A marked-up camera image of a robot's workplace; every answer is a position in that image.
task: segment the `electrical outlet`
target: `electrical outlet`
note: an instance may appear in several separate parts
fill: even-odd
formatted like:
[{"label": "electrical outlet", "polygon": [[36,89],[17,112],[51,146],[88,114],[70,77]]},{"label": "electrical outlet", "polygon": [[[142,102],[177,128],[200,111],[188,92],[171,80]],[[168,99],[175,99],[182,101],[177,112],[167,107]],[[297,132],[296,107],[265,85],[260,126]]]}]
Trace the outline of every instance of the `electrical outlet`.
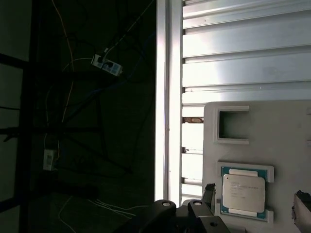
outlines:
[{"label": "electrical outlet", "polygon": [[43,155],[43,170],[46,171],[54,171],[56,168],[54,167],[55,164],[55,156],[56,151],[55,150],[44,150]]},{"label": "electrical outlet", "polygon": [[110,61],[108,59],[105,59],[103,62],[98,62],[98,59],[100,58],[100,55],[95,55],[92,59],[91,64],[99,69],[105,70],[110,74],[113,74],[114,76],[119,76],[122,73],[122,66]]}]

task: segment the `wire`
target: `wire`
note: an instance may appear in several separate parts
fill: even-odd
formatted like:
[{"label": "wire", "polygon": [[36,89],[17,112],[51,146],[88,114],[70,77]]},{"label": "wire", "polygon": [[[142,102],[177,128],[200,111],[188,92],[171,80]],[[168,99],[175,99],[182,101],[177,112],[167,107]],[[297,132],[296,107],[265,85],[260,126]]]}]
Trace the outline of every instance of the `wire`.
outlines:
[{"label": "wire", "polygon": [[[92,60],[92,59],[93,59],[93,58],[82,57],[82,58],[76,58],[76,59],[74,59],[72,62],[80,61],[80,60]],[[65,65],[65,67],[63,68],[63,72],[66,70],[66,68],[67,68],[72,62],[69,62],[67,65]]]},{"label": "wire", "polygon": [[91,201],[91,200],[88,200],[88,201],[91,202],[94,205],[97,205],[97,206],[102,207],[102,208],[107,209],[107,210],[111,210],[111,211],[115,212],[116,214],[122,215],[122,216],[124,216],[126,218],[129,218],[129,219],[131,219],[131,217],[128,217],[126,215],[135,216],[134,214],[131,214],[131,213],[128,213],[128,212],[124,212],[124,211],[120,211],[120,210],[114,210],[114,209],[110,208],[109,206],[103,205],[103,204],[98,203],[96,201]]},{"label": "wire", "polygon": [[64,203],[63,207],[60,209],[60,211],[58,212],[58,219],[64,223],[68,228],[70,228],[72,230],[72,232],[77,233],[70,225],[68,225],[67,223],[65,223],[62,218],[60,217],[60,214],[62,213],[62,211],[64,210],[65,206],[68,204],[68,202],[71,200],[72,196],[70,198],[68,198],[68,200]]},{"label": "wire", "polygon": [[[151,4],[154,2],[155,0],[152,0],[149,5],[143,10],[143,12],[139,15],[139,17],[135,20],[135,22],[128,28],[128,30],[126,31],[127,33],[130,32],[130,30],[135,26],[135,24],[140,20],[140,18],[143,16],[143,14],[148,10],[148,8],[151,6]],[[114,44],[111,48],[109,48],[108,50],[105,49],[104,52],[104,58],[103,60],[106,59],[107,55],[125,38],[126,33],[120,38],[120,40],[117,41],[116,44]]]},{"label": "wire", "polygon": [[101,206],[104,206],[106,208],[109,208],[110,210],[114,210],[114,211],[117,211],[119,213],[123,213],[123,214],[126,214],[126,215],[131,215],[131,216],[136,216],[135,214],[132,214],[132,213],[129,213],[129,212],[125,212],[125,211],[122,211],[122,210],[115,210],[112,208],[111,205],[107,205],[107,204],[102,204],[100,202],[98,202],[97,200],[94,201],[94,203],[98,204],[98,205],[101,205]]},{"label": "wire", "polygon": [[[69,38],[67,36],[67,32],[66,32],[66,28],[65,28],[65,25],[64,25],[64,22],[63,22],[63,18],[61,16],[61,14],[59,13],[56,5],[55,5],[55,2],[54,0],[51,0],[52,3],[53,3],[53,6],[59,16],[59,19],[62,23],[62,27],[63,27],[63,31],[64,31],[64,34],[65,34],[65,37],[66,37],[66,40],[67,40],[67,44],[68,44],[68,48],[69,48],[69,52],[70,52],[70,57],[71,57],[71,67],[72,67],[72,71],[74,71],[74,66],[73,66],[73,56],[72,56],[72,50],[71,50],[71,47],[70,47],[70,42],[69,42]],[[73,88],[73,81],[71,82],[71,87],[70,87],[70,91],[69,91],[69,94],[68,94],[68,98],[67,98],[67,103],[66,103],[66,107],[64,109],[64,114],[63,114],[63,118],[62,118],[62,122],[64,122],[64,119],[65,119],[65,115],[66,115],[66,110],[67,110],[67,106],[68,106],[68,103],[69,103],[69,99],[70,99],[70,95],[71,95],[71,92],[72,92],[72,88]],[[57,159],[59,159],[59,153],[60,153],[60,150],[59,150],[59,140],[57,140],[57,146],[58,146],[58,153],[57,153]]]},{"label": "wire", "polygon": [[121,208],[121,207],[116,206],[116,205],[111,205],[111,204],[104,203],[104,202],[102,202],[102,201],[99,200],[99,199],[96,199],[96,201],[98,201],[99,203],[101,203],[101,204],[103,204],[103,205],[107,205],[107,206],[110,206],[110,207],[118,208],[118,209],[121,209],[121,210],[132,210],[132,209],[136,209],[136,208],[145,208],[145,207],[148,207],[148,205],[138,205],[138,206],[134,206],[134,207],[130,207],[130,208]]}]

